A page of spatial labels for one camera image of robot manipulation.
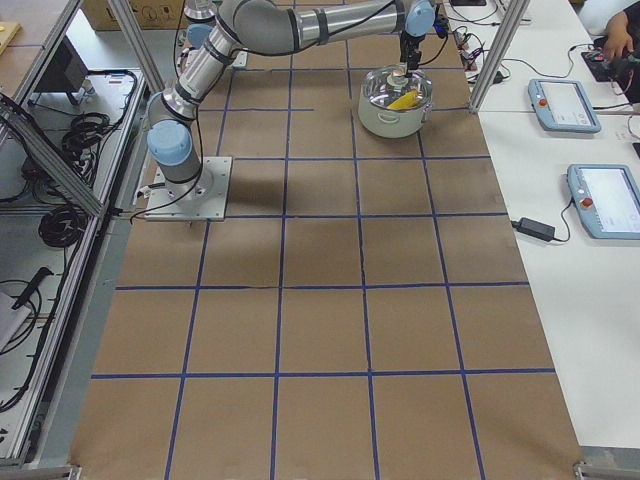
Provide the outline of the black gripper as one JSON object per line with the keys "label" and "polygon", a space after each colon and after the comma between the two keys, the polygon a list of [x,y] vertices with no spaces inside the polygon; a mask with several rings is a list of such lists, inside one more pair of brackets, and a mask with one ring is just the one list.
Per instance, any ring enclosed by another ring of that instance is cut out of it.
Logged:
{"label": "black gripper", "polygon": [[400,34],[400,54],[399,63],[405,63],[405,77],[410,78],[419,69],[422,52],[420,44],[425,40],[425,35],[412,35],[407,31]]}

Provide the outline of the person hand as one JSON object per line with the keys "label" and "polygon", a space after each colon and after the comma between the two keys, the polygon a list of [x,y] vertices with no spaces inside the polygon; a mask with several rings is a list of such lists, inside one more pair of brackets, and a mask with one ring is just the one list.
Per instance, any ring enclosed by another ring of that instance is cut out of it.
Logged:
{"label": "person hand", "polygon": [[627,30],[628,25],[629,19],[624,11],[616,13],[608,20],[607,40],[602,47],[606,60],[621,58],[625,53],[631,53],[634,50],[634,40]]}

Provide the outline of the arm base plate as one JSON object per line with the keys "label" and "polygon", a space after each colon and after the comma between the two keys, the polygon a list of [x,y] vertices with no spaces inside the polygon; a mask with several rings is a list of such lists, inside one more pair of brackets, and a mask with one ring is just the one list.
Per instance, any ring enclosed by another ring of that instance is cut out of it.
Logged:
{"label": "arm base plate", "polygon": [[160,167],[143,215],[149,221],[223,221],[225,219],[233,159],[203,159],[203,172],[197,182],[178,185],[167,181]]}

